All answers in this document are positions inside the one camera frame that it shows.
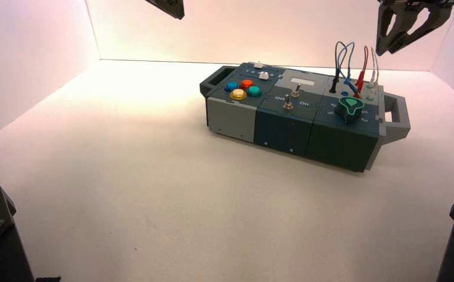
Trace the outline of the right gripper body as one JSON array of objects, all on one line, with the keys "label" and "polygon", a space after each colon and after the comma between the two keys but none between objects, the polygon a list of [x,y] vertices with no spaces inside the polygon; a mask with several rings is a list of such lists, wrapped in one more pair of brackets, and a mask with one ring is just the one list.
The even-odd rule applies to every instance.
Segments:
[{"label": "right gripper body", "polygon": [[434,5],[441,8],[451,8],[454,6],[454,0],[378,0],[381,5]]}]

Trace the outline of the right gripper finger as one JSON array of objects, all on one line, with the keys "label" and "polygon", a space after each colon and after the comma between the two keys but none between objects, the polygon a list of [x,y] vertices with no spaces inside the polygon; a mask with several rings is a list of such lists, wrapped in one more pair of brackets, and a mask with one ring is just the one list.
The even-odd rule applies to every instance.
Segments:
[{"label": "right gripper finger", "polygon": [[[388,51],[393,54],[417,41],[442,26],[450,17],[454,4],[405,4],[401,6],[403,11],[396,18],[399,27],[394,27],[394,37],[389,44]],[[421,11],[427,9],[427,20],[413,32],[409,30],[416,22]]]},{"label": "right gripper finger", "polygon": [[395,14],[395,4],[379,5],[375,45],[375,52],[378,56],[382,56],[386,52],[391,54],[397,52],[397,50],[394,49],[396,33],[393,32],[392,35],[388,33],[388,27]]}]

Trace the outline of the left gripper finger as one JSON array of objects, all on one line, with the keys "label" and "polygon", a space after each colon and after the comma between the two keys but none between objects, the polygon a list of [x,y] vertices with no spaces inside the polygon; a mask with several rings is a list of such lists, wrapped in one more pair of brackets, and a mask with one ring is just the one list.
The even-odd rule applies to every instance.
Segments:
[{"label": "left gripper finger", "polygon": [[183,0],[146,0],[156,8],[176,19],[183,19],[185,16]]}]

